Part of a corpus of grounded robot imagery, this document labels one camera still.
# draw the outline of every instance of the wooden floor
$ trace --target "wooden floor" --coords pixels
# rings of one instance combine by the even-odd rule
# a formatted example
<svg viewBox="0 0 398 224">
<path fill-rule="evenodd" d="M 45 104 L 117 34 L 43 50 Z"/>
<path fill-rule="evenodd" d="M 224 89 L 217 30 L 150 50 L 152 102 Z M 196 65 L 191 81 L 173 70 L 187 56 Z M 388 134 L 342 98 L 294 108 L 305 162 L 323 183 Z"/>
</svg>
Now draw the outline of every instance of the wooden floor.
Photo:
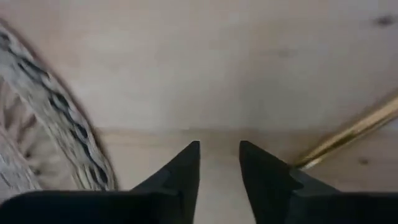
<svg viewBox="0 0 398 224">
<path fill-rule="evenodd" d="M 0 0 L 130 189 L 202 142 L 197 223 L 254 223 L 248 139 L 286 162 L 398 88 L 396 0 Z M 398 124 L 308 172 L 398 191 Z"/>
</svg>

